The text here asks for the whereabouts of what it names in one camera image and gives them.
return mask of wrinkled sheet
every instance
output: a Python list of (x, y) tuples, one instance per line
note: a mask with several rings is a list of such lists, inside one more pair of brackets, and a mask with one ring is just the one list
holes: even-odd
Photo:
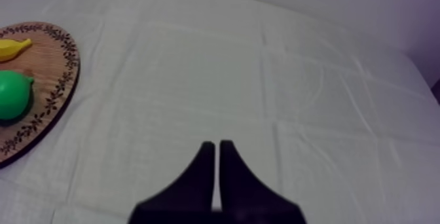
[(57, 24), (81, 52), (64, 116), (0, 170), (2, 224), (125, 223), (221, 139), (309, 223), (440, 222), (440, 109), (366, 35), (251, 0), (0, 0), (0, 15)]

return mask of white wall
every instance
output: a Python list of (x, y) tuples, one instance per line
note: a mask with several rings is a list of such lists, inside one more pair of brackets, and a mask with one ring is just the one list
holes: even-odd
[(374, 35), (406, 52), (429, 85), (440, 77), (440, 0), (259, 0)]

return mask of round wooden tray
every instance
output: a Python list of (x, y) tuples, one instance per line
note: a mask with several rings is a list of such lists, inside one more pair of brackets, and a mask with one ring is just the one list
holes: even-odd
[(73, 95), (79, 76), (77, 46), (62, 28), (44, 22), (24, 22), (0, 28), (0, 39), (32, 45), (14, 60), (0, 62), (34, 78), (26, 112), (13, 121), (0, 121), (0, 168), (28, 152), (55, 125)]

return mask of green apple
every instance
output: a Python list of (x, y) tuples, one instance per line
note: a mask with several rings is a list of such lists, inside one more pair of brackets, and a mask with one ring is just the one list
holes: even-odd
[(0, 120), (20, 116), (29, 103), (33, 79), (14, 71), (0, 71)]

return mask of wooden tray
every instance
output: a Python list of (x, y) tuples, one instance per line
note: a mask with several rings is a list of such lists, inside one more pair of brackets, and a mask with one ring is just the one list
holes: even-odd
[(77, 46), (66, 31), (44, 22), (24, 22), (0, 28), (0, 39), (32, 45), (14, 60), (0, 62), (0, 70), (33, 77), (33, 93), (26, 112), (13, 121), (0, 121), (0, 168), (14, 162), (55, 125), (73, 95), (79, 76)]

